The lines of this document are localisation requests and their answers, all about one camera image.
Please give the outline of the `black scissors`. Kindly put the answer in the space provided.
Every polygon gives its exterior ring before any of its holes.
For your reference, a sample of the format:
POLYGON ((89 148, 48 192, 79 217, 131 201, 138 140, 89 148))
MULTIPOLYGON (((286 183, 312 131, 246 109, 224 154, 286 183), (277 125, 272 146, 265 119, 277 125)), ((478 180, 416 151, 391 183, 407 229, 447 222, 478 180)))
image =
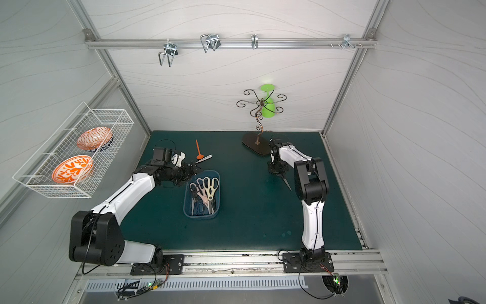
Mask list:
POLYGON ((290 191, 292 191, 292 188, 291 188, 291 186, 290 186, 289 182, 287 181, 287 179, 286 179, 285 175, 284 175, 284 174, 280 174, 280 177, 281 177, 281 179, 283 180, 283 182, 285 183, 285 185, 288 187, 288 189, 289 189, 290 191))
POLYGON ((191 215, 199 215, 197 198, 199 193, 199 188, 195 183, 190 183, 189 190, 191 191, 191 215))

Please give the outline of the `pink handled scissors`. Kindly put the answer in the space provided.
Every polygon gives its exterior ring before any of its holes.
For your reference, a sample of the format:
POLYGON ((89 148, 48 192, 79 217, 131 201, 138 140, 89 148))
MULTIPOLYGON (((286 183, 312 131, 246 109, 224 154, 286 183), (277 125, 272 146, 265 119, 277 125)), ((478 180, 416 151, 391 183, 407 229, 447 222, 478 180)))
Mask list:
POLYGON ((210 211, 211 211, 210 200, 208 199, 208 196, 206 194, 206 190, 205 190, 204 182, 203 182, 202 178, 197 178, 196 186, 197 186, 197 190, 198 190, 198 195, 200 196, 200 198, 202 199, 202 202, 205 204, 206 208, 208 209, 208 213, 210 213, 210 211))

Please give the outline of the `beige handled kitchen scissors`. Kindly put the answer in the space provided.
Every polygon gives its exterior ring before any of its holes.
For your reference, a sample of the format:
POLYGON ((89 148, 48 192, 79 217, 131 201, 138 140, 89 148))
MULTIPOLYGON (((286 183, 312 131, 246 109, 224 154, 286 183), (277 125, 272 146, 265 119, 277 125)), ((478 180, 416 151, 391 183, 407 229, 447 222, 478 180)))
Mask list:
POLYGON ((206 196, 208 198, 208 201, 209 201, 209 212, 210 214, 213 214, 215 213, 216 211, 216 203, 215 203, 215 195, 216 195, 216 191, 220 185, 220 181, 217 177, 214 177, 214 178, 210 178, 210 177, 205 177, 203 180, 202 180, 202 185, 206 191, 206 196))

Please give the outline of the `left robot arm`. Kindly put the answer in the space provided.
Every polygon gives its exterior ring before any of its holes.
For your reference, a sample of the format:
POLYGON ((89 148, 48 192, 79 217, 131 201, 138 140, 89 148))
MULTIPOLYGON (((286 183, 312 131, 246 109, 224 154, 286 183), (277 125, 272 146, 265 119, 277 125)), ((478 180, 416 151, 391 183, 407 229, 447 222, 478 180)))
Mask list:
POLYGON ((164 265, 163 251, 154 244, 127 241, 120 225, 129 212, 162 182, 182 184, 199 173, 195 163, 163 165, 150 162, 137 168, 113 195, 90 211, 79 211, 70 226, 68 257, 73 262, 113 266, 121 263, 164 265))

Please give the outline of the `blue plastic storage box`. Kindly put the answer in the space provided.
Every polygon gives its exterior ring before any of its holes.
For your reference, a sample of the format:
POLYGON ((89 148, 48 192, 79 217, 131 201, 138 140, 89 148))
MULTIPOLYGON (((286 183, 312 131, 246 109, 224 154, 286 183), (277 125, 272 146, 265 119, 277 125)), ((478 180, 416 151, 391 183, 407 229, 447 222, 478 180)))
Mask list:
MULTIPOLYGON (((215 170, 206 170, 206 171, 203 171, 202 173, 200 174, 197 174, 196 176, 194 176, 188 183, 187 183, 187 186, 186 186, 186 193, 185 193, 185 198, 184 198, 184 207, 183 207, 183 211, 184 211, 184 214, 186 217, 190 218, 190 219, 197 219, 197 220, 206 220, 206 219, 212 219, 212 218, 215 218, 220 210, 220 186, 218 187, 217 191, 216 191, 216 195, 215 195, 215 203, 216 203, 216 211, 215 213, 213 214, 209 214, 209 215, 205 215, 205 216, 192 216, 191 215, 191 191, 189 190, 189 185, 190 183, 195 183, 196 184, 196 180, 197 178, 202 178, 204 179, 205 177, 210 177, 210 178, 214 178, 214 177, 217 177, 220 181, 220 174, 215 171, 215 170)), ((203 202, 202 199, 200 198, 200 196, 197 198, 197 202, 203 202)))

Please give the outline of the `orange plastic spoon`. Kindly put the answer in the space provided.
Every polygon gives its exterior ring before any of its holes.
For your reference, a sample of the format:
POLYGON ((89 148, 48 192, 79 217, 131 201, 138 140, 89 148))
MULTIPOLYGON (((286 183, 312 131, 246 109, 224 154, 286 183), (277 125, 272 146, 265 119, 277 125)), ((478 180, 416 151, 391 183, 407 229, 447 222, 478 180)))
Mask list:
POLYGON ((198 153, 197 159, 202 160, 205 156, 201 153, 198 140, 196 140, 196 148, 198 153))

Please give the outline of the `orange patterned bowl rear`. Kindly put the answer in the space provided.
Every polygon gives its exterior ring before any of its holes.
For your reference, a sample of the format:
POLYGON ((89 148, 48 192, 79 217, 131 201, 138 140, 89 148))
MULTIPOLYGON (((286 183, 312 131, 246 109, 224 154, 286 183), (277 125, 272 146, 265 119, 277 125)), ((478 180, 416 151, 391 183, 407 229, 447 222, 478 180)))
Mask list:
POLYGON ((77 139, 77 147, 88 152, 95 152, 110 147, 113 131, 108 127, 95 127, 87 130, 77 139))

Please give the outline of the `orange patterned bowl front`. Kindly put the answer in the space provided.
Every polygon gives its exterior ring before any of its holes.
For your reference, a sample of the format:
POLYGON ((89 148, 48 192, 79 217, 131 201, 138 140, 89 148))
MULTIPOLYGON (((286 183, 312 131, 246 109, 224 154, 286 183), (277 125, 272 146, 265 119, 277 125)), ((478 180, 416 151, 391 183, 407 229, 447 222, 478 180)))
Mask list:
POLYGON ((88 155, 77 155, 60 163, 52 172, 51 179, 57 184, 74 184, 88 177, 94 161, 88 155))

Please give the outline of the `white vent strip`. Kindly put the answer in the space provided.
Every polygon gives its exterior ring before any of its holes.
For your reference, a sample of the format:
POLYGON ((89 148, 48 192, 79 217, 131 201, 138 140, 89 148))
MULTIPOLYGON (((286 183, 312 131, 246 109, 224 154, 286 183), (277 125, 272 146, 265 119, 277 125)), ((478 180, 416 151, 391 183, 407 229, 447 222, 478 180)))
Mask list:
MULTIPOLYGON (((135 291, 151 284, 151 279, 94 279, 87 283, 84 291, 89 293, 115 292, 128 285, 128 291, 135 291)), ((303 277, 171 277, 160 286, 165 291, 216 291, 216 290, 291 290, 307 289, 303 277)))

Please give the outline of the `metal single hook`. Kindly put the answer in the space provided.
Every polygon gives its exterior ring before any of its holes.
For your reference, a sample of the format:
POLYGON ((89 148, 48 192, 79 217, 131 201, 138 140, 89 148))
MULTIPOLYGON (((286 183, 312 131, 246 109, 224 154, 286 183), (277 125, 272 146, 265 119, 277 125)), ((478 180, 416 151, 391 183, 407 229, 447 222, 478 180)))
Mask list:
POLYGON ((253 34, 251 36, 251 48, 252 49, 258 49, 258 35, 253 34))

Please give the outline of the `metal double hook middle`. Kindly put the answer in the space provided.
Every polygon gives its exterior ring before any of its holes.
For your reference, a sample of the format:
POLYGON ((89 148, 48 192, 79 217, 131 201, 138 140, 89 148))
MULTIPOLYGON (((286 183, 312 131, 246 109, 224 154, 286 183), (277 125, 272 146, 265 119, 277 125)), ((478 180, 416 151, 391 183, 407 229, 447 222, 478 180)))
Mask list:
POLYGON ((216 51, 221 46, 218 34, 203 34, 200 37, 203 51, 207 53, 210 49, 216 51))

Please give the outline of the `blue handled scissors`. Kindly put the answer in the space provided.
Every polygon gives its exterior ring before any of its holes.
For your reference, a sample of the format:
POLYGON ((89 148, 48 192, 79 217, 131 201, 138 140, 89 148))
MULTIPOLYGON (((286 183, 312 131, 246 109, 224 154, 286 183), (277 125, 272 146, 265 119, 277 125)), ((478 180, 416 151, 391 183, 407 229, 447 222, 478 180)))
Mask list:
POLYGON ((203 202, 196 202, 194 204, 194 213, 193 213, 193 216, 205 216, 205 215, 209 215, 209 211, 208 211, 208 208, 206 206, 205 203, 203 202))

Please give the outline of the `aluminium front rail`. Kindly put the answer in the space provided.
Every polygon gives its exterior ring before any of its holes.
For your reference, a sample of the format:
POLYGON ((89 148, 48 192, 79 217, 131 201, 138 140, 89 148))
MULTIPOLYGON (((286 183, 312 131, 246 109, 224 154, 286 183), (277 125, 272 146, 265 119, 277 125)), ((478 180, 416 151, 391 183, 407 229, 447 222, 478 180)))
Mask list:
MULTIPOLYGON (((278 258, 278 254, 284 252, 287 251, 170 252, 169 255, 186 256, 183 272, 177 276, 283 276, 291 274, 284 272, 283 263, 278 258)), ((334 272, 302 274, 381 275, 388 273, 378 250, 330 250, 329 253, 334 263, 334 272)))

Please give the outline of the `aluminium rail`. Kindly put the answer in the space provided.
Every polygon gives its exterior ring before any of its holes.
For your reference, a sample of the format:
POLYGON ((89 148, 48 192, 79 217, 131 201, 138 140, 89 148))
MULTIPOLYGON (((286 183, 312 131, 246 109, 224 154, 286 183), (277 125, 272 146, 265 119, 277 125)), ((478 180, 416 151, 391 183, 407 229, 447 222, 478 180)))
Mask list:
MULTIPOLYGON (((170 252, 169 255, 186 256, 183 272, 177 276, 283 276, 291 274, 284 272, 283 263, 278 258, 278 254, 284 252, 287 251, 170 252)), ((334 263, 334 272, 302 274, 381 275, 388 273, 378 250, 330 250, 329 253, 334 263)))
MULTIPOLYGON (((360 49, 375 48, 376 40, 351 38, 354 43, 362 43, 360 49)), ((228 39, 220 38, 221 46, 219 49, 252 49, 251 38, 228 39)), ((337 44, 342 41, 342 37, 333 38, 261 38, 258 37, 258 49, 340 49, 331 48, 330 43, 337 44)), ((203 46, 199 39, 98 39, 86 41, 89 49, 163 49, 167 42, 177 45, 179 50, 202 50, 203 46)))

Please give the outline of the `aluminium top rail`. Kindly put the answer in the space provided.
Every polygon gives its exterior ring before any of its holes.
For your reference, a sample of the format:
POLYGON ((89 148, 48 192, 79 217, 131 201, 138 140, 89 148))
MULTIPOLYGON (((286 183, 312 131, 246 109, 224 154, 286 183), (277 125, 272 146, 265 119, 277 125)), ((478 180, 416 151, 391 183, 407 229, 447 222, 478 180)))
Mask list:
MULTIPOLYGON (((360 49, 375 48, 376 40, 351 38, 354 43, 362 43, 360 49)), ((252 49, 251 38, 228 39, 220 38, 221 46, 219 49, 252 49)), ((337 44, 342 41, 342 37, 333 38, 261 38, 258 37, 258 49, 340 49, 331 48, 330 43, 337 44)), ((86 41, 89 49, 163 49, 167 42, 177 45, 179 50, 202 50, 203 46, 199 39, 98 39, 86 41)))

